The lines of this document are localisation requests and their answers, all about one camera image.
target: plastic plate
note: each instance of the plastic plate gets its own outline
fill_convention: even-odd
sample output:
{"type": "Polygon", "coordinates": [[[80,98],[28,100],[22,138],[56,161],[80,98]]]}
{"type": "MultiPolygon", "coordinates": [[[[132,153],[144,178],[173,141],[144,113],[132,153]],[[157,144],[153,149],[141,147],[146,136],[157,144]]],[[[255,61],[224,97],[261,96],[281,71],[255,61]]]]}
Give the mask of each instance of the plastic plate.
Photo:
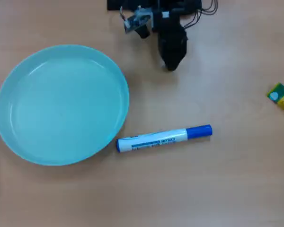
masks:
{"type": "Polygon", "coordinates": [[[129,92],[119,67],[79,45],[23,60],[0,90],[0,135],[20,157],[61,166],[104,148],[121,129],[129,92]]]}

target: plate rim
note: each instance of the plate rim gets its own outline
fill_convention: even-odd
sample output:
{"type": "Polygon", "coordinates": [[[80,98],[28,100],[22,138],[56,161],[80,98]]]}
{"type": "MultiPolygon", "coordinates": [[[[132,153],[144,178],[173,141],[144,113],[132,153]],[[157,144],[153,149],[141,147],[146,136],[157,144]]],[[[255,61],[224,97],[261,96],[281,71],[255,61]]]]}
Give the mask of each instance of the plate rim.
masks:
{"type": "Polygon", "coordinates": [[[38,160],[37,158],[36,159],[30,159],[26,156],[24,156],[23,154],[21,154],[21,152],[18,152],[17,149],[13,149],[13,147],[10,145],[8,139],[6,139],[6,137],[4,136],[4,133],[2,133],[3,129],[0,129],[0,136],[3,140],[3,142],[7,145],[7,147],[13,152],[15,153],[17,156],[21,157],[22,159],[26,160],[26,161],[29,161],[31,163],[35,163],[35,164],[38,164],[38,165],[42,165],[42,166],[65,166],[65,165],[71,165],[71,164],[75,164],[75,163],[78,163],[80,161],[83,161],[89,157],[92,157],[94,156],[95,154],[97,154],[98,152],[100,152],[103,148],[105,148],[115,137],[116,135],[119,133],[119,131],[121,130],[122,126],[124,125],[124,122],[126,120],[126,117],[127,117],[127,114],[128,114],[128,110],[129,110],[129,87],[128,87],[128,84],[127,84],[127,81],[126,81],[126,78],[125,78],[125,75],[124,73],[122,72],[122,70],[120,69],[120,67],[110,58],[108,57],[106,54],[104,54],[103,52],[101,51],[98,51],[94,48],[91,48],[91,47],[88,47],[88,46],[84,46],[84,45],[78,45],[78,44],[63,44],[63,45],[55,45],[55,46],[50,46],[50,47],[47,47],[47,48],[44,48],[44,49],[41,49],[29,56],[27,56],[26,58],[24,58],[20,63],[18,63],[11,71],[10,73],[8,74],[8,76],[4,79],[1,87],[0,87],[0,97],[2,96],[2,93],[3,93],[3,89],[5,87],[5,84],[7,83],[7,80],[9,78],[11,78],[13,76],[13,74],[15,73],[16,69],[24,64],[27,60],[31,59],[31,58],[34,58],[35,56],[43,53],[43,52],[46,52],[46,51],[49,51],[51,49],[55,49],[55,48],[61,48],[61,47],[76,47],[76,48],[83,48],[83,49],[88,49],[90,51],[93,51],[93,52],[96,52],[97,54],[100,54],[102,56],[104,56],[106,59],[108,59],[114,66],[116,66],[116,68],[119,70],[120,74],[122,75],[122,81],[125,85],[125,94],[126,94],[126,103],[124,103],[124,114],[122,116],[122,119],[119,120],[118,124],[117,124],[117,127],[115,127],[115,130],[113,133],[110,133],[109,136],[107,137],[107,139],[105,140],[105,143],[103,143],[104,145],[102,145],[102,147],[96,151],[94,154],[91,154],[91,155],[87,155],[85,157],[80,157],[80,158],[77,158],[77,159],[74,159],[73,161],[67,161],[67,162],[57,162],[57,163],[51,163],[50,161],[44,161],[44,160],[38,160]]]}

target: blue marker cap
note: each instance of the blue marker cap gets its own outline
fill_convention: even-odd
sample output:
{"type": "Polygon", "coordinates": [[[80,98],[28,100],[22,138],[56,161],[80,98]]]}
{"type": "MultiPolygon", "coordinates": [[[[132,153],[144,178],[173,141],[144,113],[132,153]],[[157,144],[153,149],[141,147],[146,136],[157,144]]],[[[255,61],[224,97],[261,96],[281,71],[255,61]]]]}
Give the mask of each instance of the blue marker cap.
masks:
{"type": "Polygon", "coordinates": [[[211,136],[213,134],[213,129],[210,124],[193,127],[193,128],[187,128],[187,139],[194,139],[204,136],[211,136]]]}

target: light blue plate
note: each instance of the light blue plate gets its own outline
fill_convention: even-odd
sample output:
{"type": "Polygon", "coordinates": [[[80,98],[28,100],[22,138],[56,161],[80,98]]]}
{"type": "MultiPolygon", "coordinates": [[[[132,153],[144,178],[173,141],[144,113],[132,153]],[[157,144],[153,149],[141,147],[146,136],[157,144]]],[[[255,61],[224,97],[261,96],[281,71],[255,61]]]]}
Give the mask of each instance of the light blue plate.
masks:
{"type": "Polygon", "coordinates": [[[104,148],[127,115],[119,67],[79,45],[54,46],[23,60],[0,90],[0,135],[20,157],[61,166],[104,148]]]}

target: wooden table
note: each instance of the wooden table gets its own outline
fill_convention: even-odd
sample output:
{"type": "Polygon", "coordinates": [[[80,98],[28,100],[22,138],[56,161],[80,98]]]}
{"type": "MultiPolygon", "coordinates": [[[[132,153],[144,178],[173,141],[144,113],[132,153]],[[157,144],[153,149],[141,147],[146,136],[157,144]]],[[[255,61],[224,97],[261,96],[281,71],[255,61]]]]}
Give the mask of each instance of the wooden table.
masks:
{"type": "Polygon", "coordinates": [[[284,227],[284,0],[219,0],[188,30],[179,68],[157,39],[125,35],[105,0],[0,0],[0,87],[23,58],[81,44],[111,57],[130,89],[118,137],[211,123],[210,140],[44,167],[0,139],[0,227],[284,227]]]}

